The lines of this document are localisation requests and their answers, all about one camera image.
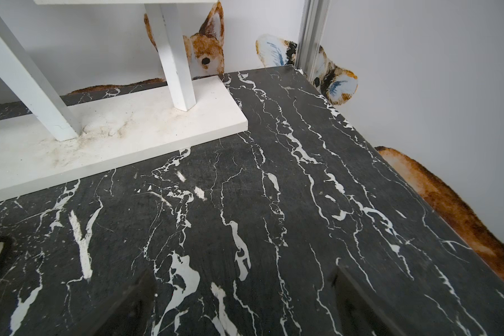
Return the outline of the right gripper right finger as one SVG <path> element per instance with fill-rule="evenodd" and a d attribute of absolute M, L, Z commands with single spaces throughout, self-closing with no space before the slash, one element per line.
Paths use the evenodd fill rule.
<path fill-rule="evenodd" d="M 380 305 L 381 298 L 368 294 L 345 267 L 330 274 L 343 335 L 407 335 L 401 320 Z"/>

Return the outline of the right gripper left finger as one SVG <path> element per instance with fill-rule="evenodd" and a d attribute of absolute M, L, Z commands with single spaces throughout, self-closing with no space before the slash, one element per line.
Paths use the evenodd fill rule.
<path fill-rule="evenodd" d="M 73 327 L 74 335 L 143 335 L 155 305 L 156 280 L 147 270 Z"/>

